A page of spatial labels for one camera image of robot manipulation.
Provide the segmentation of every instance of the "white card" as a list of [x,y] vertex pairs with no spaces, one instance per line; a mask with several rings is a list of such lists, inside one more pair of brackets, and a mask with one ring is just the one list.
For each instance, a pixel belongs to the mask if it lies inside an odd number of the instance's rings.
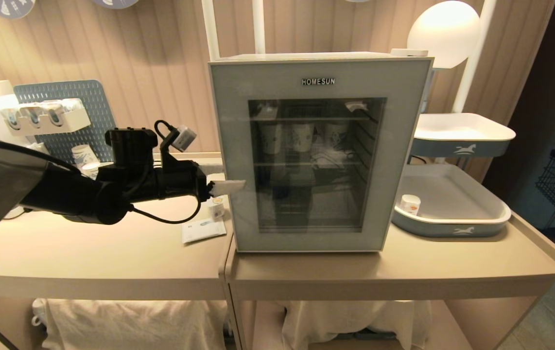
[[226,234],[222,220],[206,219],[182,224],[182,243],[189,243]]

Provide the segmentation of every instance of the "robotic arm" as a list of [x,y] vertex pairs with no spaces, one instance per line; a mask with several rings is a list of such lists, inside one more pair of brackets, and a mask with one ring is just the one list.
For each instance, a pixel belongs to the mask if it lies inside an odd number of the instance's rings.
[[[186,148],[195,134],[176,129],[166,122],[169,134],[160,144],[161,166],[153,166],[157,135],[149,129],[113,129],[105,134],[113,149],[112,165],[99,168],[96,180],[60,159],[0,141],[0,220],[15,205],[57,213],[71,221],[115,224],[134,211],[167,224],[192,219],[200,204],[209,199],[215,182],[193,161],[180,161],[169,146]],[[168,221],[142,212],[135,202],[193,195],[198,205],[191,217]]]

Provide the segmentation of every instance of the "white cloth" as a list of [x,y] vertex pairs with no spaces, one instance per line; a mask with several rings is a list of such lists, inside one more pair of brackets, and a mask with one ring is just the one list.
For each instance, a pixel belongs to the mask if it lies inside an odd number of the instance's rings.
[[431,328],[431,302],[424,301],[278,301],[286,307],[282,338],[289,350],[332,340],[339,333],[366,327],[394,332],[404,350],[424,349]]
[[51,350],[225,350],[225,301],[36,299]]

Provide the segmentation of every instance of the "white tray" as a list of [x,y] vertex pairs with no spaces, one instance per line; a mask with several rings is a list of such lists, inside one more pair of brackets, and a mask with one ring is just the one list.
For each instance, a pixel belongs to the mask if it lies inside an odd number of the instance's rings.
[[411,154],[423,157],[497,157],[515,132],[474,113],[421,114]]
[[407,232],[427,237],[489,237],[511,217],[511,209],[456,166],[405,167],[397,198],[420,197],[418,215],[395,206],[392,222]]

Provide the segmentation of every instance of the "white lamp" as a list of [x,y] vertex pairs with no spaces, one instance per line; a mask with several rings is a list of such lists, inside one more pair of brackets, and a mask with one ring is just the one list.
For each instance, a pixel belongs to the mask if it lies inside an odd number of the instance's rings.
[[407,38],[408,49],[425,49],[435,57],[433,68],[451,69],[475,48],[480,34],[478,14],[461,1],[440,2],[416,19]]

